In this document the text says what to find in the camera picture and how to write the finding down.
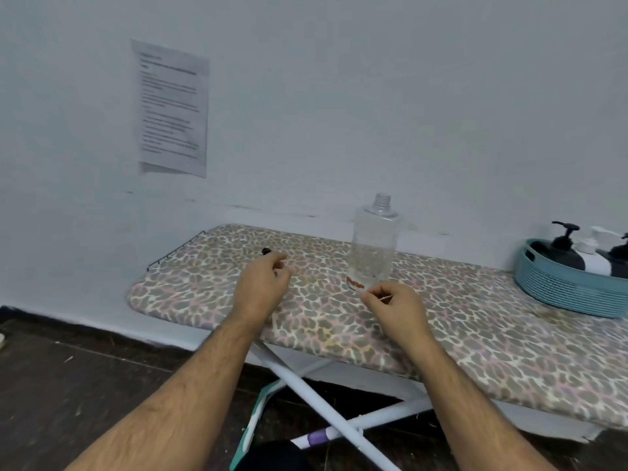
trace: transparent bottle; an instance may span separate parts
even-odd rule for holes
[[[388,280],[402,216],[391,208],[391,197],[378,193],[372,205],[358,208],[347,258],[347,285],[359,292]]]

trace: white pump dispenser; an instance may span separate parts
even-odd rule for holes
[[[610,276],[610,263],[604,256],[596,251],[596,249],[600,246],[599,239],[602,233],[621,237],[621,235],[618,235],[613,231],[609,231],[606,228],[592,226],[591,237],[578,241],[574,246],[574,249],[585,262],[585,271],[592,272],[593,274],[601,274],[602,276]]]

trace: teal basket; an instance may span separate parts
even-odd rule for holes
[[[621,318],[628,313],[628,279],[602,276],[563,266],[530,248],[526,241],[514,280],[534,299],[593,316]]]

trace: hand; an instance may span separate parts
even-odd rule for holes
[[[378,318],[386,335],[406,352],[412,346],[436,341],[423,301],[410,286],[381,283],[362,294],[362,302]]]
[[[282,263],[287,257],[283,253],[268,253],[247,264],[235,286],[234,307],[229,316],[244,321],[255,333],[262,329],[288,290],[292,270]]]

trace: leopard print fabric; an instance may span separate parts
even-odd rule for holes
[[[241,225],[203,234],[128,292],[137,312],[212,330],[242,268],[262,248],[289,254],[290,288],[261,338],[281,347],[420,380],[343,282],[349,244]],[[511,273],[397,253],[391,279],[421,293],[444,349],[492,398],[603,427],[628,428],[628,321],[546,306]]]

